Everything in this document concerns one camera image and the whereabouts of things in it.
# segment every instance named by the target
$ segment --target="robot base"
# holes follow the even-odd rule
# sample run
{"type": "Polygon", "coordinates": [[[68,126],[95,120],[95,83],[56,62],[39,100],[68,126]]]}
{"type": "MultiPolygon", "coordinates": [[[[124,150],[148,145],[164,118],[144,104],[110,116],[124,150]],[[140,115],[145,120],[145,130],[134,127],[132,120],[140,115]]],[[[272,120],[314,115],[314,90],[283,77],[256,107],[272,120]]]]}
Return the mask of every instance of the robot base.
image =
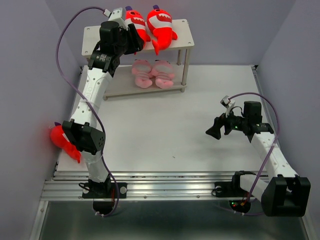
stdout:
{"type": "MultiPolygon", "coordinates": [[[[85,188],[89,188],[89,182],[84,183],[85,188]]],[[[119,199],[126,199],[127,198],[127,183],[126,182],[118,182],[119,187],[119,199]]],[[[87,191],[83,190],[82,198],[83,199],[111,199],[114,193],[114,198],[117,198],[117,190],[116,184],[114,182],[110,183],[109,191],[98,194],[95,191],[87,191]]]]}

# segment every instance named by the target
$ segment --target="shelf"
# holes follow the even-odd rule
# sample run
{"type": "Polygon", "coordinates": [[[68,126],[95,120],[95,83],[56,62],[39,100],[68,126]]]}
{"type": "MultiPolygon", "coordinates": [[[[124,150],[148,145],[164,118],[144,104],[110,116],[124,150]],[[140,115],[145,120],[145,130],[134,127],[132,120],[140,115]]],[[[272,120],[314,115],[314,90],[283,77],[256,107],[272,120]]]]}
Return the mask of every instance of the shelf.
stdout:
{"type": "MultiPolygon", "coordinates": [[[[174,85],[168,89],[161,89],[155,85],[155,79],[151,78],[153,85],[148,88],[141,88],[135,84],[135,76],[131,73],[131,66],[119,66],[114,74],[114,78],[107,87],[104,97],[114,97],[120,95],[141,94],[150,92],[170,91],[177,89],[185,89],[187,86],[181,85],[184,67],[178,66],[176,63],[172,64],[175,78],[173,79],[174,85]]],[[[87,75],[88,66],[84,66],[83,73],[87,75]]]]}
{"type": "MultiPolygon", "coordinates": [[[[155,37],[150,33],[148,27],[147,32],[151,39],[155,37]]],[[[100,40],[99,36],[100,26],[86,26],[83,33],[82,42],[82,56],[89,59],[94,47],[100,40]]],[[[175,19],[172,20],[172,29],[177,33],[178,39],[172,40],[172,43],[167,50],[179,50],[179,49],[190,49],[195,43],[192,38],[192,34],[189,28],[188,21],[186,19],[175,19]]],[[[154,46],[151,42],[147,42],[142,52],[154,52],[154,46]]]]}

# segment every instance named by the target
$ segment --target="white table surface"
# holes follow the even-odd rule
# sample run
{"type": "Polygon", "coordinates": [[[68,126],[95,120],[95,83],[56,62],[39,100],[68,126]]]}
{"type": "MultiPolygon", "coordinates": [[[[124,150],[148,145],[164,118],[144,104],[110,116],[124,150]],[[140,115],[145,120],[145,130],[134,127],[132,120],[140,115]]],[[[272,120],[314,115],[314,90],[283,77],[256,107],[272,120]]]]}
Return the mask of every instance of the white table surface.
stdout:
{"type": "MultiPolygon", "coordinates": [[[[169,91],[109,98],[99,116],[105,125],[106,163],[113,172],[258,171],[262,161],[242,132],[216,140],[205,134],[226,109],[225,95],[258,92],[250,66],[191,65],[185,92],[169,91]]],[[[85,77],[79,88],[83,88],[85,77]]],[[[261,101],[257,96],[236,98],[261,101]]],[[[263,122],[267,121],[262,112],[263,122]]],[[[61,152],[59,172],[86,172],[61,152]]]]}

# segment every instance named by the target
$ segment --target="plush toy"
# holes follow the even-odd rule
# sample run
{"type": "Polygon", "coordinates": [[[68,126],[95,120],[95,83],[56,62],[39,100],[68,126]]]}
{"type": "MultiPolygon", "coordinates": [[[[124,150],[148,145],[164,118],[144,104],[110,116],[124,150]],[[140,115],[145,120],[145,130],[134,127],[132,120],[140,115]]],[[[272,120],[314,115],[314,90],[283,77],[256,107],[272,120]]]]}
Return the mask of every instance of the plush toy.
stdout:
{"type": "Polygon", "coordinates": [[[136,31],[138,32],[140,38],[144,41],[143,47],[145,47],[147,42],[150,42],[150,36],[147,34],[146,31],[146,22],[142,15],[136,11],[132,10],[131,6],[125,7],[126,14],[125,14],[125,23],[134,24],[136,31]]]}
{"type": "Polygon", "coordinates": [[[174,85],[172,81],[175,77],[174,68],[167,61],[155,60],[151,74],[155,76],[155,85],[161,89],[168,89],[174,85]]]}
{"type": "Polygon", "coordinates": [[[50,133],[50,138],[54,145],[63,149],[78,164],[80,163],[81,153],[77,150],[76,146],[68,141],[61,124],[55,123],[55,127],[50,133]]]}
{"type": "Polygon", "coordinates": [[[159,9],[158,5],[153,6],[153,10],[149,12],[146,18],[146,23],[157,40],[152,40],[156,55],[159,54],[160,50],[168,48],[172,39],[178,39],[178,35],[172,30],[171,15],[163,9],[159,9]]]}
{"type": "Polygon", "coordinates": [[[143,89],[152,85],[152,66],[147,60],[135,60],[132,64],[132,74],[135,75],[135,84],[143,89]]]}

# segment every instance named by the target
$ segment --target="cable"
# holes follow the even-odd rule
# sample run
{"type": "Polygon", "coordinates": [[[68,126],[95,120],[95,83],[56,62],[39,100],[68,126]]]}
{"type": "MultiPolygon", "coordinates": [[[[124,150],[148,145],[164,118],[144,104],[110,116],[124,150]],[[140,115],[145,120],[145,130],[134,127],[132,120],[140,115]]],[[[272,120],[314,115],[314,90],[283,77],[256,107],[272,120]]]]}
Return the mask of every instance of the cable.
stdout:
{"type": "Polygon", "coordinates": [[[217,204],[213,204],[215,207],[219,208],[219,209],[222,209],[222,210],[226,210],[230,213],[234,213],[234,214],[238,214],[238,215],[242,215],[242,216],[248,216],[248,217],[256,217],[256,216],[261,216],[261,215],[264,215],[265,213],[264,212],[257,212],[257,213],[241,213],[241,212],[238,212],[238,211],[235,211],[235,210],[231,210],[229,208],[226,208],[226,207],[223,207],[223,206],[219,206],[217,204]]]}
{"type": "Polygon", "coordinates": [[[236,108],[240,108],[240,109],[241,109],[241,115],[244,116],[244,111],[242,110],[242,107],[240,107],[240,106],[234,106],[233,108],[230,109],[230,112],[231,112],[233,109],[236,109],[236,108]]]}
{"type": "MultiPolygon", "coordinates": [[[[64,27],[64,29],[63,29],[62,32],[61,32],[61,35],[60,35],[60,37],[59,37],[59,40],[58,40],[58,43],[57,43],[56,49],[55,49],[55,62],[56,62],[56,66],[57,66],[57,68],[58,68],[58,70],[59,70],[60,75],[63,77],[63,79],[66,81],[66,83],[69,84],[69,86],[72,87],[72,88],[76,91],[76,93],[79,94],[80,97],[86,101],[86,104],[87,104],[88,107],[91,109],[91,111],[92,111],[93,115],[95,116],[96,120],[99,122],[102,131],[103,131],[104,133],[106,133],[105,127],[104,127],[101,119],[99,118],[97,112],[95,111],[94,107],[93,107],[93,106],[91,105],[91,103],[86,99],[86,97],[82,94],[82,92],[80,92],[80,91],[78,90],[78,88],[76,88],[76,87],[72,84],[72,82],[65,76],[64,72],[62,71],[62,69],[61,69],[61,67],[60,67],[60,63],[59,63],[59,48],[60,48],[61,40],[62,40],[64,34],[66,33],[68,27],[70,26],[70,24],[75,20],[75,18],[76,18],[78,15],[80,15],[80,14],[81,14],[82,12],[84,12],[84,11],[91,10],[91,9],[97,9],[97,10],[100,10],[100,11],[102,11],[102,12],[105,12],[105,10],[104,10],[102,7],[98,7],[98,6],[88,6],[88,7],[85,7],[85,8],[83,8],[83,9],[81,9],[80,11],[78,11],[78,12],[70,19],[70,21],[66,24],[66,26],[64,27]]],[[[116,199],[115,205],[114,205],[113,209],[111,210],[111,212],[109,212],[109,213],[106,214],[106,215],[103,215],[103,217],[109,217],[109,216],[111,216],[111,215],[115,212],[115,210],[117,209],[117,206],[118,206],[118,203],[119,203],[119,198],[120,198],[120,191],[119,191],[119,186],[118,186],[118,183],[117,183],[115,177],[114,177],[113,174],[110,172],[110,170],[109,170],[109,168],[108,168],[108,166],[107,166],[107,164],[106,164],[106,162],[105,162],[105,159],[104,159],[104,157],[103,157],[103,156],[104,156],[103,149],[101,150],[101,156],[102,156],[102,157],[101,157],[101,158],[102,158],[102,163],[103,163],[106,171],[107,171],[108,174],[110,175],[110,177],[113,179],[114,184],[115,184],[115,189],[116,189],[116,198],[117,198],[117,199],[116,199]]]]}
{"type": "Polygon", "coordinates": [[[80,182],[80,183],[78,184],[78,186],[79,186],[80,188],[84,189],[84,190],[90,191],[90,189],[89,189],[88,187],[86,187],[83,182],[80,182]]]}
{"type": "Polygon", "coordinates": [[[256,175],[256,177],[255,177],[255,180],[254,180],[254,182],[253,182],[253,184],[252,184],[252,187],[251,187],[251,189],[250,189],[250,191],[249,191],[247,200],[250,201],[250,197],[251,197],[251,195],[252,195],[252,192],[254,191],[255,186],[257,185],[257,182],[258,182],[258,180],[259,180],[259,177],[261,176],[261,173],[262,173],[262,171],[264,170],[264,167],[265,167],[265,165],[267,164],[268,159],[269,159],[269,157],[270,157],[270,155],[271,155],[271,153],[272,153],[273,149],[275,148],[275,145],[276,145],[276,143],[277,143],[277,141],[278,141],[279,134],[280,134],[280,122],[279,122],[278,113],[277,113],[276,108],[274,107],[274,105],[273,105],[266,97],[262,96],[262,95],[259,94],[259,93],[255,93],[255,92],[243,92],[243,93],[236,94],[236,95],[234,95],[234,96],[232,96],[232,97],[229,97],[229,100],[234,99],[234,98],[239,97],[239,96],[243,96],[243,95],[256,95],[256,96],[259,96],[260,98],[264,99],[264,100],[271,106],[271,108],[273,109],[274,114],[275,114],[275,118],[276,118],[276,124],[277,124],[277,131],[276,131],[276,135],[275,135],[275,138],[274,138],[274,140],[273,140],[273,143],[272,143],[272,145],[271,145],[271,147],[270,147],[267,155],[265,156],[265,158],[264,158],[264,160],[263,160],[263,162],[262,162],[262,165],[261,165],[261,167],[260,167],[260,170],[259,170],[259,172],[257,173],[257,175],[256,175]]]}

